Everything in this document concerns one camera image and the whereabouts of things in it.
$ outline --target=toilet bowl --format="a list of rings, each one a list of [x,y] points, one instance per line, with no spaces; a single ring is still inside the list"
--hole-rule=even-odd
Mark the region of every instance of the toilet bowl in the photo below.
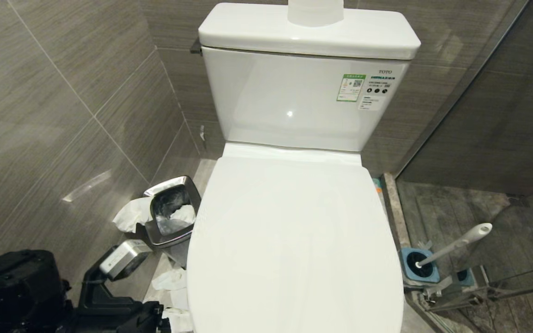
[[[421,42],[397,12],[343,17],[218,4],[199,27],[227,143],[188,249],[196,333],[400,331],[400,263],[359,153]]]

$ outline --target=toilet seat lid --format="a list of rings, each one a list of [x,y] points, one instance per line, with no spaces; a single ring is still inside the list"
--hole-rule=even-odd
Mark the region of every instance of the toilet seat lid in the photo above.
[[[196,333],[398,333],[400,263],[368,171],[223,157],[188,250]]]

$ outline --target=toilet brush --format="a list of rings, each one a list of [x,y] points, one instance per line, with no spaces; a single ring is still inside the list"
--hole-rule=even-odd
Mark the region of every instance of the toilet brush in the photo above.
[[[440,274],[435,265],[435,261],[447,255],[455,249],[464,247],[484,238],[491,232],[491,223],[481,223],[472,227],[463,236],[451,242],[450,245],[440,249],[436,253],[425,249],[403,248],[400,250],[402,257],[402,268],[407,278],[421,282],[438,283]]]

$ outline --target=gray tile wall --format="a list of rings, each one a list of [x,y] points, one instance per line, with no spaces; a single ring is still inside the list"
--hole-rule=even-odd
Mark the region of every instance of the gray tile wall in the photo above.
[[[373,175],[402,168],[401,160],[470,69],[512,1],[345,0],[347,8],[403,13],[422,42],[400,90],[362,151],[362,162]],[[221,155],[224,140],[203,59],[190,55],[188,49],[198,26],[218,2],[139,0],[195,140],[200,141],[200,126],[211,131],[215,142],[197,143],[208,158]],[[286,0],[247,2],[287,4]]]
[[[401,177],[533,194],[533,2]]]
[[[0,255],[52,251],[76,301],[85,270],[124,239],[120,207],[199,160],[135,0],[0,0]],[[142,297],[154,268],[119,289]]]

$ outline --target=floor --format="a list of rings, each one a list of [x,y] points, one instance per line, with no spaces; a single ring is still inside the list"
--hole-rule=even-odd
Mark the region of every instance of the floor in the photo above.
[[[193,177],[193,181],[197,186],[197,189],[201,196],[205,192],[207,182],[213,168],[215,167],[216,160],[201,160],[196,174]],[[164,272],[171,270],[172,264],[165,255],[161,256],[160,262],[157,266],[154,278],[157,278]],[[178,293],[171,293],[167,290],[155,290],[152,285],[149,286],[148,292],[145,296],[146,301],[160,301],[166,307],[185,308],[188,306],[186,303],[186,290],[179,291]],[[401,333],[433,333],[434,330],[413,310],[410,305],[404,302],[404,316],[402,322]]]
[[[500,193],[400,181],[397,186],[414,247],[432,241],[432,250],[437,250],[478,223],[493,223],[484,240],[438,260],[442,278],[483,264],[493,286],[510,290],[533,286],[533,197],[522,202],[529,207],[510,206]],[[483,333],[533,333],[533,294],[460,312]]]

